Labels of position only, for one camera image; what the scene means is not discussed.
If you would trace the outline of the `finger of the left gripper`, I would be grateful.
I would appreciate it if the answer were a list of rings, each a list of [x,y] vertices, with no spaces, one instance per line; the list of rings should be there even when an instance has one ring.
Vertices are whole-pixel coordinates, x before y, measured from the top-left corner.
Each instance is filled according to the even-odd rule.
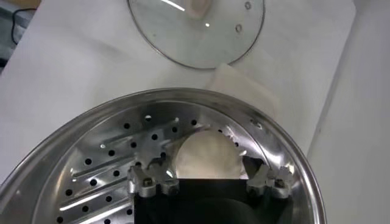
[[[151,198],[161,192],[164,195],[176,195],[179,192],[176,173],[165,164],[150,164],[147,168],[141,165],[131,166],[127,173],[127,191],[131,196]]]
[[[246,190],[250,195],[260,197],[270,194],[272,198],[288,198],[292,192],[293,176],[287,167],[272,169],[260,158],[243,157],[248,176]]]

